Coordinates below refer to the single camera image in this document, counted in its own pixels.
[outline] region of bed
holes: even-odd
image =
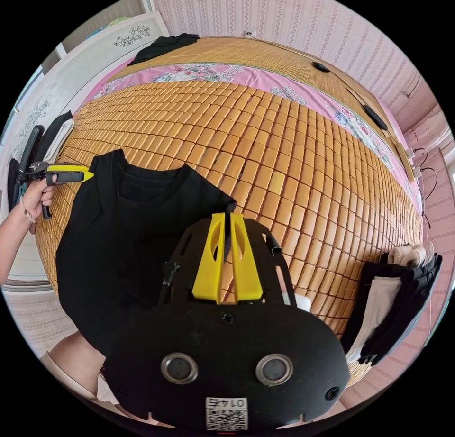
[[[421,241],[422,202],[397,152],[397,143],[406,149],[402,134],[380,102],[357,84],[387,120],[388,136],[340,80],[321,80],[305,59],[251,39],[211,38],[145,63],[125,61],[77,110],[59,161],[89,165],[121,147],[141,167],[188,163],[233,195],[237,212],[272,230],[296,293],[341,336],[363,262]],[[53,219],[37,227],[57,291],[55,251],[77,186],[58,188]],[[228,259],[224,300],[233,299],[233,286]],[[350,384],[368,369],[352,363]]]

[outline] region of black fabric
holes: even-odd
[[[156,304],[162,265],[185,229],[236,202],[188,165],[146,170],[121,149],[95,157],[90,171],[57,249],[58,294],[86,340],[108,356],[118,331]]]
[[[417,323],[439,277],[442,257],[435,255],[423,268],[408,268],[401,275],[401,287],[386,318],[373,332],[360,353],[361,362],[381,361]]]
[[[200,37],[197,34],[187,33],[180,34],[179,36],[159,37],[148,47],[143,48],[128,66],[143,63],[149,59],[177,50],[178,48],[194,44],[198,39],[200,39]]]
[[[360,363],[372,361],[373,365],[377,364],[412,330],[436,282],[442,263],[442,257],[435,255],[424,267],[407,268],[387,264],[387,257],[388,253],[382,255],[378,264],[365,263],[360,276],[355,306],[340,340],[345,353],[349,352],[362,327],[373,279],[376,276],[400,277],[401,286],[392,308],[365,343]]]
[[[73,117],[71,111],[67,111],[62,115],[57,116],[52,123],[47,128],[46,132],[43,134],[41,140],[39,141],[36,149],[36,154],[34,155],[31,162],[38,162],[42,161],[49,150],[52,142],[54,141],[55,137],[58,134],[58,131],[62,127],[63,123],[68,121]]]
[[[16,186],[18,178],[19,162],[16,159],[11,159],[8,169],[8,209],[11,210],[15,207],[19,197],[19,184]]]

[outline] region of printed number label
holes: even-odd
[[[246,398],[206,398],[206,427],[209,431],[248,429]]]

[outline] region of pink floral bedsheet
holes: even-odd
[[[84,103],[106,94],[144,83],[199,80],[245,85],[295,101],[301,105],[306,105],[309,109],[320,113],[343,127],[372,150],[400,183],[417,211],[422,213],[422,197],[417,183],[409,182],[402,163],[396,158],[382,138],[367,125],[362,117],[309,85],[264,69],[215,63],[150,67],[117,80],[106,82],[110,77],[111,75],[108,75],[104,80],[105,82],[100,82]],[[400,130],[395,122],[393,127],[395,131],[397,129]],[[396,132],[396,134],[403,142],[404,137],[401,132]]]

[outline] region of bamboo sleeping mat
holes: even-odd
[[[307,107],[264,91],[213,82],[150,83],[86,104],[59,162],[90,165],[122,148],[143,168],[188,163],[237,200],[236,212],[271,229],[295,291],[342,335],[364,261],[417,244],[421,217],[389,170],[356,138]],[[36,242],[58,291],[55,252],[79,184],[59,186]],[[232,263],[223,277],[232,301]],[[368,366],[354,363],[351,382]]]
[[[324,73],[315,69],[311,65],[314,60],[323,62],[331,72]],[[302,56],[290,48],[289,50],[284,50],[274,44],[248,38],[206,37],[198,40],[195,44],[179,48],[144,63],[128,66],[112,76],[109,81],[148,67],[203,62],[258,67],[285,75],[322,91],[360,115],[389,145],[393,154],[405,166],[408,175],[410,175],[410,180],[414,180],[411,176],[412,171],[410,170],[409,160],[404,153],[404,148],[396,138],[390,121],[376,98],[349,75],[329,63],[317,57]],[[380,115],[387,124],[388,133],[379,129],[366,115],[362,104],[348,91],[347,86],[337,78],[337,75],[347,82]]]

